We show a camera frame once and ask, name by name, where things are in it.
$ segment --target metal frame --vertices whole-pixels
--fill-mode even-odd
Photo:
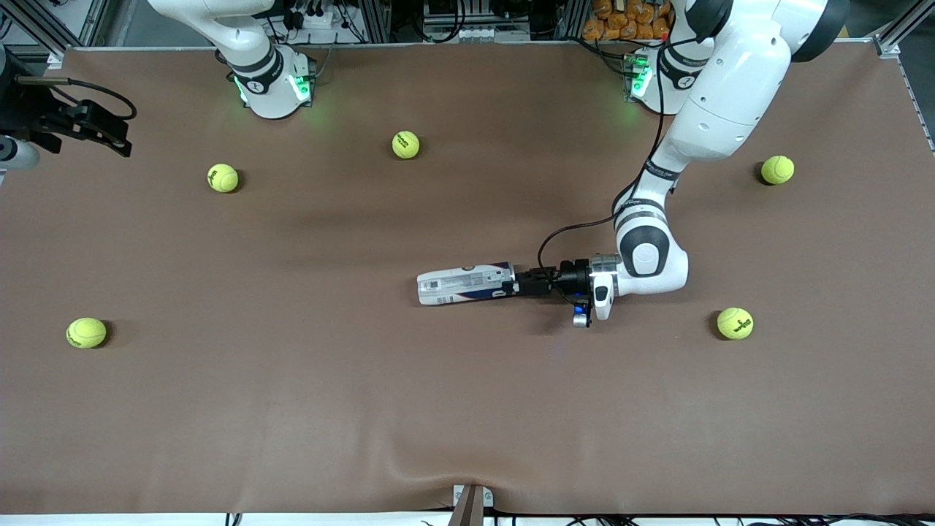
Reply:
[[[38,46],[10,46],[10,50],[20,55],[48,54],[61,58],[68,48],[89,46],[97,38],[100,26],[98,20],[108,7],[110,0],[92,0],[91,7],[81,31],[76,36],[45,5],[36,0],[0,0],[3,10],[13,23],[35,40]]]
[[[580,37],[584,21],[591,16],[591,2],[588,0],[568,0],[565,11],[555,26],[555,39]]]
[[[926,17],[935,10],[935,0],[917,0],[901,15],[873,36],[880,58],[895,58],[899,55],[899,43],[908,36]]]
[[[386,44],[390,41],[390,8],[382,0],[360,0],[360,12],[367,29],[367,41]]]

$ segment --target robot logo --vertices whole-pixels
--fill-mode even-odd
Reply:
[[[261,94],[264,91],[265,86],[262,82],[256,80],[251,80],[247,82],[247,89],[255,94]]]

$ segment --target tennis ball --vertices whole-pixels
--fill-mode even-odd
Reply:
[[[79,318],[68,326],[65,337],[78,349],[97,347],[108,335],[108,329],[99,319]]]
[[[393,153],[400,159],[412,159],[419,152],[419,138],[410,131],[393,136]]]
[[[796,165],[792,163],[792,159],[784,155],[770,157],[763,163],[763,168],[760,169],[763,181],[769,184],[785,183],[792,179],[794,173],[796,173]]]
[[[729,340],[743,340],[754,330],[754,319],[739,307],[724,309],[717,316],[717,329]]]
[[[208,184],[222,194],[237,188],[239,182],[237,171],[230,165],[214,165],[208,170]]]

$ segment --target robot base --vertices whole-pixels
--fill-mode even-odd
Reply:
[[[633,64],[633,72],[637,73],[637,76],[626,80],[627,100],[639,102],[653,113],[659,113],[661,107],[659,104],[659,76],[655,71],[656,56],[658,54],[658,50],[650,48],[635,51],[631,63]],[[640,65],[643,65],[642,73],[640,73]],[[670,88],[667,90],[665,84],[663,90],[666,115],[674,115],[682,107],[682,103],[688,95],[688,90],[672,90]]]
[[[301,107],[310,107],[315,91],[317,64],[307,55],[288,46],[277,46],[282,54],[283,68],[265,94],[254,94],[240,86],[240,100],[264,119],[282,119]]]

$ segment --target brown table surface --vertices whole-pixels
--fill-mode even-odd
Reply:
[[[685,172],[688,285],[590,330],[414,281],[528,267],[635,175],[655,117],[580,47],[341,50],[278,122],[210,52],[65,64],[139,118],[131,158],[67,141],[0,189],[3,512],[419,509],[464,482],[525,513],[935,507],[935,159],[872,45],[793,66],[739,152]],[[777,153],[795,178],[758,183]],[[602,226],[546,258],[612,250]],[[712,335],[731,305],[746,341]],[[68,345],[80,316],[106,347]]]

